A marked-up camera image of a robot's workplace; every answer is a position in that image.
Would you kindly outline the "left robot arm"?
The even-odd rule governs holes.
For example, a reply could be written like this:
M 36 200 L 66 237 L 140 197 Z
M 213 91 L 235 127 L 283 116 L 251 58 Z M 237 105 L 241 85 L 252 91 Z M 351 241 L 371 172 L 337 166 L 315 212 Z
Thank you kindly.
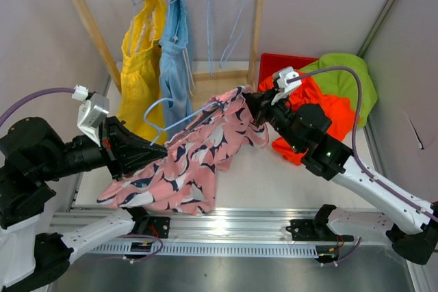
M 107 168 L 116 180 L 166 156 L 165 147 L 129 132 L 118 119 L 99 125 L 98 139 L 85 135 L 64 142 L 43 118 L 13 124 L 1 139 L 1 290 L 34 291 L 51 284 L 83 254 L 114 238 L 143 236 L 148 213 L 122 207 L 69 233 L 39 233 L 50 182 Z

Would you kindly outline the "light blue shorts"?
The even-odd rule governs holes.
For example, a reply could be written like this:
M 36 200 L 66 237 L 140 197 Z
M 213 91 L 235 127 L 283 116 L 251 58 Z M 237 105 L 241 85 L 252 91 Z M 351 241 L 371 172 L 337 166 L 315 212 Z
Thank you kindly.
M 159 60 L 159 86 L 162 97 L 176 98 L 183 103 L 191 100 L 194 88 L 192 80 L 192 43 L 190 23 L 185 0 L 169 4 L 166 22 L 159 41 L 162 54 Z

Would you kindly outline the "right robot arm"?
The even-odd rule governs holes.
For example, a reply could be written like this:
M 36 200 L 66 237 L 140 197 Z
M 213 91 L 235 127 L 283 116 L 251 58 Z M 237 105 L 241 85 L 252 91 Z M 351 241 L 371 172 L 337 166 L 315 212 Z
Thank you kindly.
M 327 181 L 356 193 L 378 213 L 348 211 L 332 204 L 320 207 L 311 228 L 290 224 L 288 231 L 302 241 L 365 239 L 388 243 L 402 258 L 425 265 L 437 249 L 437 203 L 417 198 L 361 163 L 354 150 L 327 133 L 331 120 L 318 104 L 293 110 L 288 100 L 272 104 L 274 90 L 245 93 L 254 123 L 268 123 L 302 153 L 304 167 Z

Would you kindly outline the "blue hanger of green shorts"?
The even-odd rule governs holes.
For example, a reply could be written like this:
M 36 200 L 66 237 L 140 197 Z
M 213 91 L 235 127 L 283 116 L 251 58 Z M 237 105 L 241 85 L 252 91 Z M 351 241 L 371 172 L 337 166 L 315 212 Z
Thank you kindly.
M 248 20 L 243 23 L 244 18 L 244 10 L 247 7 L 248 0 L 242 0 L 240 4 L 240 8 L 237 12 L 237 16 L 235 18 L 235 22 L 233 24 L 231 33 L 229 34 L 229 39 L 226 47 L 224 48 L 222 55 L 219 61 L 219 67 L 222 68 L 226 62 L 229 61 L 230 56 L 234 52 L 236 46 L 238 45 L 240 39 L 242 38 L 247 26 Z

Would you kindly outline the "blue hanger of orange shorts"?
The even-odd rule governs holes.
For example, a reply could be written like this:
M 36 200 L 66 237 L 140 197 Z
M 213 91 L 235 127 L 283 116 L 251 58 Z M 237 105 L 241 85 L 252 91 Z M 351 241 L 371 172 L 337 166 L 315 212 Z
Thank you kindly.
M 206 36 L 207 36 L 207 61 L 209 76 L 213 76 L 213 41 L 211 33 L 211 0 L 206 0 Z

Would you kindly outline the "lime green shorts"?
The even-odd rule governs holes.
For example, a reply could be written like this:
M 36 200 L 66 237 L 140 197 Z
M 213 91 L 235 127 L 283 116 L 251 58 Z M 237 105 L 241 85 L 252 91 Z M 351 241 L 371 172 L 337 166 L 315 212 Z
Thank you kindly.
M 335 66 L 348 67 L 355 71 L 359 77 L 362 89 L 362 101 L 357 128 L 361 129 L 366 125 L 368 116 L 378 100 L 376 88 L 368 73 L 368 66 L 362 58 L 349 53 L 327 53 L 320 59 L 302 67 L 300 71 L 308 73 Z M 314 75 L 313 80 L 318 84 L 323 94 L 348 98 L 352 110 L 356 110 L 358 89 L 357 82 L 352 74 L 345 70 L 333 70 Z

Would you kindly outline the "blue hanger of pink shorts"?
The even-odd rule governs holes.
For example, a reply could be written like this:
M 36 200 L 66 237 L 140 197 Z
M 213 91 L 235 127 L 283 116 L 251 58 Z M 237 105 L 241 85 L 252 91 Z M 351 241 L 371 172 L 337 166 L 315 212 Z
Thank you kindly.
M 164 125 L 159 126 L 149 120 L 149 114 L 162 103 L 166 103 L 166 105 L 163 106 Z M 187 98 L 184 103 L 176 98 L 163 97 L 158 99 L 150 105 L 143 114 L 144 123 L 156 130 L 156 136 L 152 139 L 150 145 L 158 143 L 158 139 L 164 133 L 170 133 L 170 136 L 172 137 L 177 132 L 177 128 L 182 129 L 184 123 L 189 124 L 197 115 L 203 113 L 205 110 L 216 109 L 218 106 L 218 101 L 212 101 L 194 111 L 190 98 Z

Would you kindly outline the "pink patterned shorts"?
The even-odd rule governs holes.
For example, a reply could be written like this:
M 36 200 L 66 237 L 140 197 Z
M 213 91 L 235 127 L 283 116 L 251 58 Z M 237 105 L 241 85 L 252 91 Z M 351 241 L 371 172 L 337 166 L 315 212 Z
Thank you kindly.
M 266 125 L 253 124 L 246 103 L 252 91 L 249 85 L 241 85 L 211 97 L 208 108 L 218 107 L 211 117 L 206 121 L 195 117 L 166 142 L 166 157 L 112 181 L 97 203 L 113 209 L 143 207 L 197 216 L 210 212 L 216 201 L 217 173 L 230 168 L 241 147 L 268 144 Z

